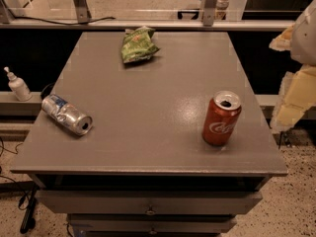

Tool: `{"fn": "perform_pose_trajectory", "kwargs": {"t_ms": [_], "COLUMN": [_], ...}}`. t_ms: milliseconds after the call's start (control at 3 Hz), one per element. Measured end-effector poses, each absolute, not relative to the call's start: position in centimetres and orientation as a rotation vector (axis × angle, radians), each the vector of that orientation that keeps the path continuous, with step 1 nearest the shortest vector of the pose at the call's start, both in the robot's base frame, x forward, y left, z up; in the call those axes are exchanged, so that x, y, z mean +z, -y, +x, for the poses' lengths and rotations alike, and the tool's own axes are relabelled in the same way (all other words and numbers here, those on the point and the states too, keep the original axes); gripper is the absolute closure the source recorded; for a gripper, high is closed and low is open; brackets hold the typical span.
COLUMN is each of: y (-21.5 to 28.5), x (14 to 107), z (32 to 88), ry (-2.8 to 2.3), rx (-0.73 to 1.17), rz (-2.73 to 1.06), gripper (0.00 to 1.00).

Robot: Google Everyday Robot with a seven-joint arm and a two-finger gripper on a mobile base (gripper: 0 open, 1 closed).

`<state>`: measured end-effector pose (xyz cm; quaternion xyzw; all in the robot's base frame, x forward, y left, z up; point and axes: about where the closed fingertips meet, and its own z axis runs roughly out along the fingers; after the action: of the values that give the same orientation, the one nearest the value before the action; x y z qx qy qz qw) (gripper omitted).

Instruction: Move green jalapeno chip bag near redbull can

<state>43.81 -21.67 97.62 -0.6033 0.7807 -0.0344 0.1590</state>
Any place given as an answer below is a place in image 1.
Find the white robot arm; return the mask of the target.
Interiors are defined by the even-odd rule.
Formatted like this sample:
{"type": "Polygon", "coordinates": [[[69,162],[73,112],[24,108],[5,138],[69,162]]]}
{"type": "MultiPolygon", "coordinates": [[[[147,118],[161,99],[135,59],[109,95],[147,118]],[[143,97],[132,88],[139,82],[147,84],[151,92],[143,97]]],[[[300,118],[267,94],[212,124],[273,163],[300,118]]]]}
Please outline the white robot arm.
{"type": "Polygon", "coordinates": [[[316,104],[316,0],[296,22],[273,39],[270,49],[290,52],[301,64],[295,72],[286,72],[281,80],[270,126],[275,133],[293,128],[316,104]]]}

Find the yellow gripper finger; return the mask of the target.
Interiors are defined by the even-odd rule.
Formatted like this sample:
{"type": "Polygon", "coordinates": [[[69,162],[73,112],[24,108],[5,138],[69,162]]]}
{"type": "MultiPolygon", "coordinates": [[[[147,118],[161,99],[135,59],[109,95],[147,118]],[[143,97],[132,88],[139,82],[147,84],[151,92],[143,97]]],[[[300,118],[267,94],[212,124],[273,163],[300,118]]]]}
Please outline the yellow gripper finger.
{"type": "Polygon", "coordinates": [[[269,48],[276,51],[291,50],[293,28],[294,26],[286,28],[280,35],[270,42],[269,48]]]}
{"type": "Polygon", "coordinates": [[[316,104],[316,67],[303,65],[297,72],[286,72],[281,80],[270,127],[274,133],[293,128],[316,104]]]}

